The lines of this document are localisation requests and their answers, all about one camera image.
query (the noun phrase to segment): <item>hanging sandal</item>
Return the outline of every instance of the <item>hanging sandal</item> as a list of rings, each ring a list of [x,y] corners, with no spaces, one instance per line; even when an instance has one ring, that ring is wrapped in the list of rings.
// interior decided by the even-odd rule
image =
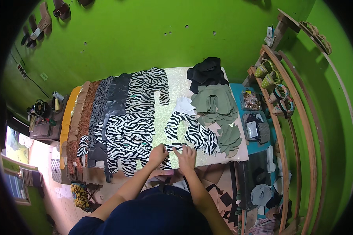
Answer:
[[[42,18],[38,23],[38,28],[30,35],[32,40],[35,40],[41,32],[44,32],[46,35],[48,35],[52,31],[52,20],[50,13],[48,12],[47,2],[41,3],[39,6],[39,11],[41,12]]]
[[[281,84],[282,77],[279,71],[273,70],[271,73],[265,75],[265,78],[262,81],[262,87],[268,89],[273,85]]]
[[[29,47],[34,48],[36,46],[36,41],[34,41],[30,38],[30,34],[29,34],[29,30],[28,30],[27,26],[24,26],[22,28],[22,31],[24,33],[24,37],[21,40],[21,46],[26,44],[27,48],[29,48]]]
[[[36,22],[35,22],[35,15],[32,14],[31,16],[29,16],[29,24],[30,24],[30,28],[32,29],[33,33],[36,31],[36,29],[38,28]],[[38,41],[42,40],[44,37],[44,32],[41,32],[41,34],[39,34],[39,36],[36,38]]]
[[[263,78],[267,73],[270,73],[273,70],[274,70],[274,66],[272,61],[266,60],[256,68],[254,75],[257,78]]]
[[[272,104],[278,100],[283,100],[287,96],[289,96],[289,89],[286,86],[279,84],[270,94],[268,102]]]
[[[318,28],[312,25],[310,22],[300,21],[300,25],[309,33],[310,36],[315,36],[319,34]]]
[[[285,97],[283,100],[279,100],[278,104],[274,106],[272,113],[277,116],[282,116],[288,119],[294,112],[294,102],[290,96]]]
[[[314,36],[315,40],[317,43],[320,45],[320,47],[324,50],[326,54],[331,54],[332,53],[332,47],[329,41],[327,41],[326,36],[324,35],[315,35]]]
[[[53,11],[53,14],[55,17],[59,17],[62,20],[65,20],[71,16],[71,11],[69,9],[68,4],[63,2],[63,0],[53,0],[53,1],[55,6],[55,10]]]

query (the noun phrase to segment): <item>thread spool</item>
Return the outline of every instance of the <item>thread spool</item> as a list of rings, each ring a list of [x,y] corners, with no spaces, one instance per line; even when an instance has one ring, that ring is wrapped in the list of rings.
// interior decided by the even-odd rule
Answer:
[[[64,100],[64,96],[62,96],[59,92],[57,91],[53,91],[52,92],[52,96],[55,98],[58,98],[59,100],[63,101]]]

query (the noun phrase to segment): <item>black strap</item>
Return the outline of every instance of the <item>black strap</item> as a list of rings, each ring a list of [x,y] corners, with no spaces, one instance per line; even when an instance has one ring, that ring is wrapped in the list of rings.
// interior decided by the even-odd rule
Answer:
[[[287,119],[287,111],[282,107],[281,100],[278,100],[278,105],[280,106],[281,111],[284,113],[285,119]]]

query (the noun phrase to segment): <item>white fabric piece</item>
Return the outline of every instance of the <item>white fabric piece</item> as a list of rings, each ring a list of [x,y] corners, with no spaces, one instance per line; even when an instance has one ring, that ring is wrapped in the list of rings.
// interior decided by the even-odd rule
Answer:
[[[176,100],[176,106],[173,111],[177,111],[183,114],[196,116],[194,109],[195,107],[191,105],[192,100],[187,97],[181,97]]]

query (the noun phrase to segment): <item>gray patterned fabric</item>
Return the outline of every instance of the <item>gray patterned fabric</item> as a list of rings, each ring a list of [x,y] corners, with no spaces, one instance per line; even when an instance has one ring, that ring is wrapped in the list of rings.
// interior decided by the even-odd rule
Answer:
[[[94,97],[93,109],[90,116],[89,124],[89,148],[92,148],[97,141],[93,138],[95,126],[104,121],[105,112],[105,102],[108,89],[110,88],[111,82],[113,81],[113,76],[102,80],[96,91],[96,96]]]

